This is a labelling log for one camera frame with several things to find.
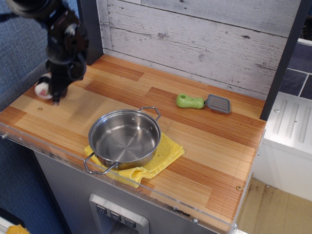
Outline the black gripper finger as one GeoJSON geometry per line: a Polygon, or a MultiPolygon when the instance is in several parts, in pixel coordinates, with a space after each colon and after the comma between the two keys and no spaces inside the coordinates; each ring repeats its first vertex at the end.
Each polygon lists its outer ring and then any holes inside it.
{"type": "Polygon", "coordinates": [[[51,95],[52,102],[60,102],[60,92],[49,89],[49,94],[51,95]]]}
{"type": "Polygon", "coordinates": [[[65,89],[62,93],[60,92],[55,92],[53,94],[53,98],[52,98],[52,104],[53,105],[59,105],[60,101],[62,98],[65,98],[67,96],[67,91],[68,89],[65,89]]]}

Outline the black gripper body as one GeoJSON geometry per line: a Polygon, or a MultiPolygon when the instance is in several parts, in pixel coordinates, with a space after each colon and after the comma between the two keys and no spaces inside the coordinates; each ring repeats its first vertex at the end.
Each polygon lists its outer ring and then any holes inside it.
{"type": "Polygon", "coordinates": [[[71,83],[83,79],[86,73],[86,53],[78,53],[71,62],[65,65],[47,60],[46,68],[52,74],[49,89],[62,93],[71,83]]]}

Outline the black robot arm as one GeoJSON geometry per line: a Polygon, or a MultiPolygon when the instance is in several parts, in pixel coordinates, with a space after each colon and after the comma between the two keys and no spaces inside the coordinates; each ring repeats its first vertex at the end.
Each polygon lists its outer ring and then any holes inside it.
{"type": "Polygon", "coordinates": [[[32,18],[47,30],[47,73],[38,81],[35,93],[58,105],[68,86],[82,80],[86,73],[89,40],[75,12],[63,0],[8,0],[10,13],[1,14],[2,22],[32,18]]]}

